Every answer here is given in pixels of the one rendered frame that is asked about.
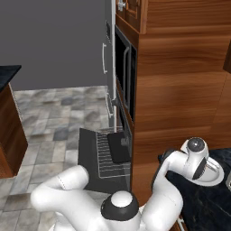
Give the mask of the black oven tray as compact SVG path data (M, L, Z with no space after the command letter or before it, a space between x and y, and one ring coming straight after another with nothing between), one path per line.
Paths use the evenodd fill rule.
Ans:
M121 139L125 138L123 132L107 135L109 150L113 163L126 163L131 161L128 146L121 145Z

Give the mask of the dark grey oven door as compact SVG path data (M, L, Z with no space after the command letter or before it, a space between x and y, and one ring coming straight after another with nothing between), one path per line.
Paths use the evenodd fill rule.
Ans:
M97 172L97 138L96 131L79 129L79 165L89 175L87 190L112 194L118 190L127 190L125 177L100 179Z

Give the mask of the black built-in microwave oven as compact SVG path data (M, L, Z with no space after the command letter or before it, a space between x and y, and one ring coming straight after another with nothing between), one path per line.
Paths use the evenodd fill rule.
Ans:
M135 82L136 82L136 68L137 68L137 50L132 43L126 38L122 31L115 26L115 74L119 81L122 96L124 93L124 51L129 47L127 53L127 110L134 120L135 109Z

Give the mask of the wooden cupboard door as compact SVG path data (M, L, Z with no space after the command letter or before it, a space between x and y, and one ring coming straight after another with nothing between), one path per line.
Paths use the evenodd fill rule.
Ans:
M123 0L123 12L118 10L118 0L115 0L116 13L140 34L146 34L149 0Z

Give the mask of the white plate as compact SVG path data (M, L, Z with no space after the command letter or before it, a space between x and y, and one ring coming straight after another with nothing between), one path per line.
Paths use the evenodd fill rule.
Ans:
M213 158L208 157L204 173L197 180L190 180L190 182L199 186L213 187L221 183L224 176L222 166Z

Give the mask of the grey fridge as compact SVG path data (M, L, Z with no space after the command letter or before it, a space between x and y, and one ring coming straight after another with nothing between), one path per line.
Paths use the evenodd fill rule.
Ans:
M106 44L105 62L106 62L106 93L109 94L111 106L114 115L109 118L108 123L110 128L115 127L116 113L113 106L113 100L116 98L115 90L115 0L104 0L104 33Z

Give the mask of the tall wooden cabinet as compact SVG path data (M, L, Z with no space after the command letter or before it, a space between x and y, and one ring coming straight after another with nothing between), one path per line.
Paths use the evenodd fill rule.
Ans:
M159 154L190 137L231 147L231 0L149 0L146 34L115 23L137 49L131 189L144 204Z

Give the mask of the wooden island cabinet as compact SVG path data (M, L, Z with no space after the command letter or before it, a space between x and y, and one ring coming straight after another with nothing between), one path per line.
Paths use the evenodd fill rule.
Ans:
M28 147L10 81L21 65L0 66L0 179L18 174Z

